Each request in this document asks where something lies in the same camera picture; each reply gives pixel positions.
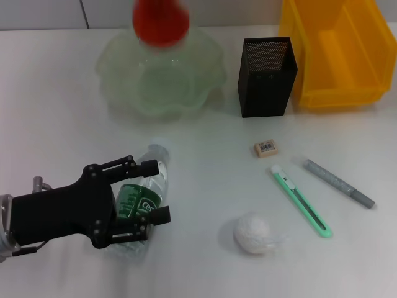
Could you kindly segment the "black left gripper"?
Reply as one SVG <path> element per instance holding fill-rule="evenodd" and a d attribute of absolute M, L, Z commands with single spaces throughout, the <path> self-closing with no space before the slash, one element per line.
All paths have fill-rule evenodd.
<path fill-rule="evenodd" d="M 131 155 L 103 165 L 88 165 L 69 186 L 13 198 L 11 235 L 24 246 L 81 234 L 95 248 L 105 248 L 110 244 L 108 229 L 115 218 L 111 184 L 158 174 L 157 160 L 137 163 Z"/>

